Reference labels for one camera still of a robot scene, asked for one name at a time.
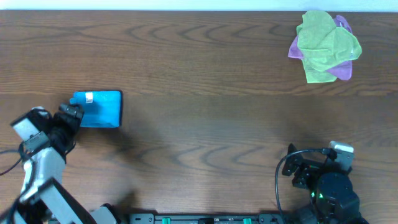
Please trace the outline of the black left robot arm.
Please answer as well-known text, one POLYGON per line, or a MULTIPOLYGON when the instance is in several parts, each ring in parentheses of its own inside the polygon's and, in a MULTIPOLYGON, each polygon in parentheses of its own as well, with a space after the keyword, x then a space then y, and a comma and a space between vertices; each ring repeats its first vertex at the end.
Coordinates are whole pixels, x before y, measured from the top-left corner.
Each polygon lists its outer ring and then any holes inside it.
POLYGON ((33 108, 10 123, 22 139, 17 151, 25 179, 1 223, 42 223, 51 217, 59 223, 95 223, 62 186, 66 156, 75 147, 83 115, 80 105, 61 104, 55 114, 33 108))

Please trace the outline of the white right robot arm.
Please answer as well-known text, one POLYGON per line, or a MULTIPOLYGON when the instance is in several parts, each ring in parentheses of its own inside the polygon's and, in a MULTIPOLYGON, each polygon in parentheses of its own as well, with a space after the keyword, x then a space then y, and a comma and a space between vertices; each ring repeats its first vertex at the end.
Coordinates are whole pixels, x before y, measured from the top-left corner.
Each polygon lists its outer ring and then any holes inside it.
POLYGON ((328 147, 298 150, 289 144, 287 155, 277 164, 275 197, 284 223, 352 223, 368 221, 359 211, 360 199, 348 177, 352 171, 354 147, 331 141, 328 147), (292 185, 309 192, 310 204, 284 215, 278 189, 278 176, 294 175, 292 185))

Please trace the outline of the blue microfiber cloth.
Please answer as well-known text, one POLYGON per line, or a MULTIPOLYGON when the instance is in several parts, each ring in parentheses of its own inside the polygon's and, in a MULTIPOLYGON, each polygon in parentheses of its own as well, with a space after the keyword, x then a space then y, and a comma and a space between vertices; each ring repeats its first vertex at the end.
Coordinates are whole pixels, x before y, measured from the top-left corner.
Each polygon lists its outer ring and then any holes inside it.
POLYGON ((122 123, 123 93, 121 90, 76 91, 70 104, 81 105, 82 128, 118 128, 122 123))

